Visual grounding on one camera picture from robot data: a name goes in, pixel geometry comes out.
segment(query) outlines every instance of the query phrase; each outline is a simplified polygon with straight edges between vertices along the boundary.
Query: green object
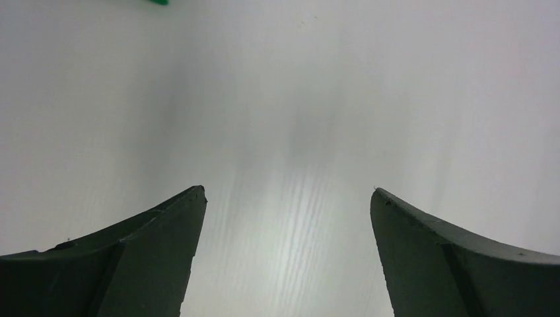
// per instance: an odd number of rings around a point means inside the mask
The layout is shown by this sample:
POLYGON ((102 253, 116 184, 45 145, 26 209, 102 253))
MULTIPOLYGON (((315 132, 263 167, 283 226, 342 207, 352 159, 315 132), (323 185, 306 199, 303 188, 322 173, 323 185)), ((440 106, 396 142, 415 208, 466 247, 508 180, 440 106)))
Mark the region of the green object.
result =
POLYGON ((169 4, 169 0, 150 0, 153 3, 157 3, 158 5, 168 5, 169 4))

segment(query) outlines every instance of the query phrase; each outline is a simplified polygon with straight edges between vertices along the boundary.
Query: white surface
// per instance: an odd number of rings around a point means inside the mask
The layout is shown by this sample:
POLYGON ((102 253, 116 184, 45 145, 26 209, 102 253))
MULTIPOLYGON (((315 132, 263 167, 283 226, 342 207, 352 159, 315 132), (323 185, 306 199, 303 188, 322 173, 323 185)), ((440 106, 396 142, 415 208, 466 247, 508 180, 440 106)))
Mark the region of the white surface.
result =
POLYGON ((0 0, 0 254, 194 184, 184 316, 391 315, 374 186, 560 254, 559 3, 461 2, 0 0))

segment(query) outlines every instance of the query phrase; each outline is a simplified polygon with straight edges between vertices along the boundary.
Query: wood grain texture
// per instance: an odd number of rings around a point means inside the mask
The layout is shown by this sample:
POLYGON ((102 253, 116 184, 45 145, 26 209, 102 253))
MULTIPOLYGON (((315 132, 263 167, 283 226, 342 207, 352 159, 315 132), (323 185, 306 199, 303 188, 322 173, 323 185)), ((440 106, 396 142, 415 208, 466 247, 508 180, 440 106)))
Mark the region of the wood grain texture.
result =
POLYGON ((203 184, 184 316, 391 316, 374 186, 560 254, 557 1, 5 2, 0 253, 203 184))

